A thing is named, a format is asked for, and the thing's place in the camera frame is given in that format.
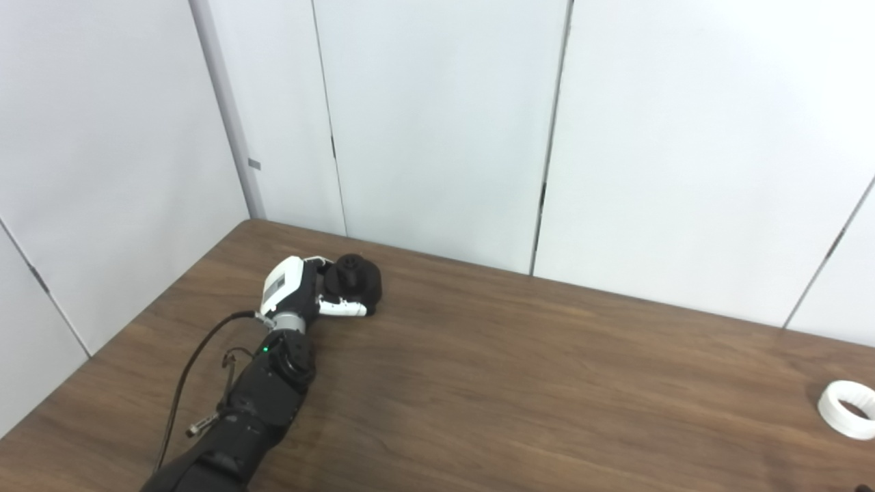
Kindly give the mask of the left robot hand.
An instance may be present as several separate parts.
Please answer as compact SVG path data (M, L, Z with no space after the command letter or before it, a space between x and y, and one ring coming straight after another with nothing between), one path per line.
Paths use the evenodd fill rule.
M304 334L320 316L372 316L382 295L381 271L363 256L289 256L266 278L258 317L269 330Z

